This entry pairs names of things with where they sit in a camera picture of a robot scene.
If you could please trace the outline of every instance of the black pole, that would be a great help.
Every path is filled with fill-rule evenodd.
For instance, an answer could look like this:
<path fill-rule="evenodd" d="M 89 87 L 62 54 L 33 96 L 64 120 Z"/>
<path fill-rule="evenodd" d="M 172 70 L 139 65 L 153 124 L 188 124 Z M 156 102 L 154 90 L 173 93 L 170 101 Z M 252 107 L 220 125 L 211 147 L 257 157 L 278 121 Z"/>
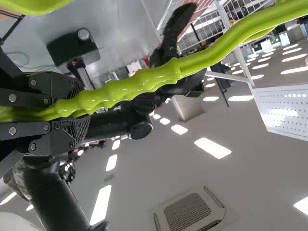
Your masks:
<path fill-rule="evenodd" d="M 28 164 L 24 171 L 30 200 L 47 231 L 90 231 L 92 226 L 66 182 L 61 180 L 59 161 Z"/>
<path fill-rule="evenodd" d="M 198 40 L 198 42 L 199 42 L 200 47 L 202 48 L 201 40 L 200 40 L 200 38 L 199 38 L 199 36 L 198 36 L 198 34 L 197 34 L 197 31 L 196 31 L 196 29 L 194 28 L 194 26 L 193 26 L 192 23 L 191 23 L 191 27 L 192 27 L 192 30 L 193 30 L 193 32 L 194 32 L 194 35 L 196 35 L 196 37 L 197 37 L 197 40 Z"/>
<path fill-rule="evenodd" d="M 6 34 L 1 38 L 1 45 L 4 44 L 5 40 L 10 36 L 10 34 L 14 31 L 14 29 L 20 24 L 21 20 L 25 17 L 25 15 L 21 15 L 16 22 L 13 24 L 13 26 L 6 32 Z"/>
<path fill-rule="evenodd" d="M 228 100 L 227 100 L 227 98 L 226 98 L 226 96 L 225 96 L 225 91 L 223 91 L 223 89 L 222 89 L 222 87 L 221 87 L 221 84 L 220 84 L 219 80 L 218 80 L 217 78 L 215 78 L 215 80 L 216 80 L 217 85 L 218 85 L 218 87 L 219 87 L 219 90 L 220 90 L 220 92 L 221 92 L 221 94 L 222 94 L 222 97 L 223 97 L 223 99 L 224 99 L 225 102 L 226 102 L 227 107 L 229 107 Z"/>

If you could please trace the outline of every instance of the white perforated panel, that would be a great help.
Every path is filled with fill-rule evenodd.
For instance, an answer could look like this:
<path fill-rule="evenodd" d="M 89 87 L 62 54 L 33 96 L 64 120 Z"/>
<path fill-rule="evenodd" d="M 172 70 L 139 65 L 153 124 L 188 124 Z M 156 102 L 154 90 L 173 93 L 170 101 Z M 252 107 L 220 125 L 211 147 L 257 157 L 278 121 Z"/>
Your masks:
<path fill-rule="evenodd" d="M 269 132 L 308 141 L 308 84 L 254 89 Z"/>

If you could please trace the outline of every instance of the white ceiling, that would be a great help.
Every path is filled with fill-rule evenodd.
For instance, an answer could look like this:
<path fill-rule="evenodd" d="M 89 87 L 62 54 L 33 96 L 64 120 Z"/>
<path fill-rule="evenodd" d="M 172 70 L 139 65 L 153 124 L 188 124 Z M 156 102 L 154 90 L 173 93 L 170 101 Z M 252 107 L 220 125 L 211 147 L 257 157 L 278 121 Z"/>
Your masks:
<path fill-rule="evenodd" d="M 307 42 L 301 42 L 303 49 L 298 54 L 308 53 Z M 268 67 L 252 70 L 252 75 L 265 75 L 255 80 L 257 87 L 307 82 L 308 72 L 280 75 L 285 69 L 305 65 L 304 59 L 282 63 L 283 58 L 295 54 L 282 57 L 281 53 L 281 48 L 275 51 Z M 249 93 L 246 84 L 235 83 L 227 97 Z M 77 176 L 71 189 L 87 218 L 90 220 L 98 191 L 111 184 L 106 219 L 112 229 L 153 231 L 152 208 L 202 184 L 238 212 L 240 221 L 233 230 L 307 230 L 308 217 L 293 204 L 308 196 L 308 142 L 268 133 L 253 100 L 230 102 L 227 108 L 217 86 L 204 94 L 216 95 L 219 100 L 201 102 L 206 112 L 189 122 L 178 122 L 169 103 L 156 112 L 171 123 L 164 126 L 153 121 L 154 130 L 145 139 L 124 140 L 114 151 L 109 141 L 104 149 L 84 153 L 76 164 Z M 189 131 L 176 134 L 170 129 L 176 123 Z M 194 145 L 201 137 L 232 153 L 220 160 L 214 158 Z M 113 154 L 118 154 L 116 168 L 106 173 L 107 160 Z M 104 182 L 109 174 L 114 177 Z M 26 212 L 26 208 L 27 203 L 16 196 L 0 206 L 0 211 L 14 212 L 39 225 L 35 211 Z"/>
<path fill-rule="evenodd" d="M 1 37 L 14 21 L 0 24 Z M 47 43 L 83 27 L 89 29 L 97 47 L 103 48 L 101 60 L 87 66 L 91 78 L 151 54 L 159 43 L 141 0 L 91 0 L 90 4 L 74 0 L 50 14 L 25 17 L 2 48 L 5 52 L 27 54 L 28 67 L 53 64 Z M 22 58 L 14 56 L 16 62 L 25 63 Z"/>

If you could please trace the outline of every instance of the ceiling light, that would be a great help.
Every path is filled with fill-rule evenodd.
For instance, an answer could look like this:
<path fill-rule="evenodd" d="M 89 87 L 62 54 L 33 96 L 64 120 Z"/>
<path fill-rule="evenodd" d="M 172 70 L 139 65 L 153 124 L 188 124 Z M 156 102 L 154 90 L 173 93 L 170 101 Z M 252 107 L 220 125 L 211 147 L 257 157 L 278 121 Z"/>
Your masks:
<path fill-rule="evenodd" d="M 211 87 L 213 87 L 213 86 L 215 86 L 216 85 L 216 83 L 210 83 L 210 84 L 206 84 L 206 88 L 211 88 Z"/>
<path fill-rule="evenodd" d="M 243 73 L 244 71 L 243 70 L 239 70 L 239 71 L 234 71 L 232 72 L 233 75 L 236 75 L 236 74 L 239 74 L 239 73 Z"/>
<path fill-rule="evenodd" d="M 155 114 L 154 116 L 153 116 L 153 119 L 159 119 L 160 118 L 160 115 L 159 114 Z"/>
<path fill-rule="evenodd" d="M 247 56 L 248 58 L 256 58 L 256 57 L 258 57 L 259 55 L 258 54 L 256 54 L 256 53 L 254 53 L 254 54 L 250 54 L 249 56 Z"/>
<path fill-rule="evenodd" d="M 219 99 L 218 96 L 207 96 L 207 97 L 203 98 L 203 101 L 216 101 L 218 99 Z"/>
<path fill-rule="evenodd" d="M 251 76 L 251 79 L 254 80 L 254 79 L 259 79 L 259 78 L 262 78 L 262 77 L 264 77 L 264 75 Z"/>
<path fill-rule="evenodd" d="M 172 126 L 171 129 L 172 129 L 174 132 L 176 132 L 177 134 L 179 134 L 179 135 L 183 135 L 185 132 L 188 131 L 187 128 L 184 128 L 184 127 L 182 127 L 181 125 L 178 125 L 178 124 Z"/>
<path fill-rule="evenodd" d="M 248 59 L 247 62 L 251 62 L 251 61 L 254 61 L 256 60 L 257 58 L 252 58 L 252 59 Z"/>
<path fill-rule="evenodd" d="M 26 211 L 29 211 L 29 210 L 31 210 L 32 208 L 34 208 L 33 205 L 29 205 L 28 208 L 26 209 Z"/>
<path fill-rule="evenodd" d="M 271 57 L 267 57 L 267 58 L 264 58 L 264 59 L 259 59 L 259 60 L 258 60 L 258 63 L 264 62 L 264 61 L 269 60 L 269 59 L 271 59 Z"/>
<path fill-rule="evenodd" d="M 171 121 L 168 120 L 167 118 L 162 118 L 159 122 L 162 123 L 163 125 L 167 125 L 167 124 L 169 124 Z"/>
<path fill-rule="evenodd" d="M 286 50 L 288 50 L 288 49 L 291 49 L 291 48 L 294 48 L 294 47 L 297 47 L 297 46 L 298 46 L 298 44 L 294 44 L 294 45 L 292 45 L 292 46 L 285 47 L 283 50 L 286 51 Z"/>
<path fill-rule="evenodd" d="M 290 54 L 290 53 L 293 53 L 293 52 L 297 52 L 297 51 L 300 51 L 301 49 L 302 49 L 302 48 L 299 47 L 299 48 L 296 48 L 296 49 L 294 49 L 294 50 L 286 51 L 286 52 L 282 53 L 282 55 Z"/>
<path fill-rule="evenodd" d="M 291 73 L 296 73 L 296 72 L 301 72 L 301 71 L 308 71 L 308 66 L 285 70 L 285 71 L 282 71 L 280 74 L 285 75 L 285 74 L 291 74 Z"/>
<path fill-rule="evenodd" d="M 217 159 L 221 159 L 232 152 L 228 148 L 225 148 L 204 137 L 195 141 L 194 144 L 212 156 L 216 157 Z"/>
<path fill-rule="evenodd" d="M 235 95 L 230 97 L 228 100 L 229 101 L 249 101 L 254 98 L 253 95 Z"/>
<path fill-rule="evenodd" d="M 294 207 L 297 208 L 302 213 L 308 215 L 308 197 L 294 204 Z"/>
<path fill-rule="evenodd" d="M 275 50 L 276 50 L 276 48 L 273 48 L 273 49 L 268 50 L 266 53 L 270 53 L 270 52 L 273 52 Z"/>
<path fill-rule="evenodd" d="M 270 53 L 263 54 L 262 57 L 264 58 L 264 57 L 270 56 L 270 55 L 272 55 L 272 54 L 274 54 L 274 52 L 270 52 Z"/>
<path fill-rule="evenodd" d="M 120 147 L 120 140 L 117 140 L 114 142 L 114 144 L 112 145 L 112 150 L 118 149 Z"/>
<path fill-rule="evenodd" d="M 115 168 L 116 160 L 117 160 L 117 154 L 112 155 L 111 157 L 109 157 L 108 162 L 107 162 L 107 166 L 106 166 L 106 172 L 108 172 L 108 171 L 110 171 L 110 170 Z"/>
<path fill-rule="evenodd" d="M 293 56 L 293 57 L 290 57 L 290 58 L 283 59 L 282 62 L 287 62 L 287 61 L 291 61 L 291 60 L 294 60 L 294 59 L 300 59 L 300 58 L 303 58 L 305 56 L 307 56 L 307 54 L 300 54 L 300 55 L 297 55 L 297 56 Z"/>
<path fill-rule="evenodd" d="M 84 152 L 84 150 L 79 150 L 79 151 L 77 152 L 77 155 L 81 156 L 81 155 L 83 154 L 83 152 Z"/>
<path fill-rule="evenodd" d="M 127 138 L 128 138 L 128 135 L 127 135 L 127 134 L 121 136 L 121 140 L 125 140 L 125 139 L 127 139 Z"/>
<path fill-rule="evenodd" d="M 111 185 L 108 185 L 99 191 L 90 220 L 90 225 L 95 225 L 105 219 L 107 214 L 110 192 Z"/>
<path fill-rule="evenodd" d="M 166 101 L 165 101 L 165 103 L 168 104 L 169 101 L 171 101 L 171 99 L 170 99 L 170 98 L 167 98 Z"/>
<path fill-rule="evenodd" d="M 269 64 L 262 64 L 262 65 L 259 65 L 259 66 L 254 66 L 252 69 L 253 69 L 253 70 L 260 69 L 260 68 L 266 67 L 266 66 L 268 66 L 268 65 L 269 65 Z"/>
<path fill-rule="evenodd" d="M 11 193 L 7 198 L 5 198 L 0 205 L 4 205 L 5 203 L 7 203 L 9 200 L 11 200 L 13 197 L 15 197 L 17 195 L 17 193 L 13 192 Z"/>

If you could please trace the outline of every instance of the black tripod leg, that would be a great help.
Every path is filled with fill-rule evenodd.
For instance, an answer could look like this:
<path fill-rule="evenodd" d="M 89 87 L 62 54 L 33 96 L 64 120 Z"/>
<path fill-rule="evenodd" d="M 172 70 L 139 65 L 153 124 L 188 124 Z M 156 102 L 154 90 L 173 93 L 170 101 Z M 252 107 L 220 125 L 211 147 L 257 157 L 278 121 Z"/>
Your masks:
<path fill-rule="evenodd" d="M 31 204 L 47 231 L 90 231 L 89 221 L 58 170 L 59 162 L 39 169 L 26 167 L 24 179 Z"/>

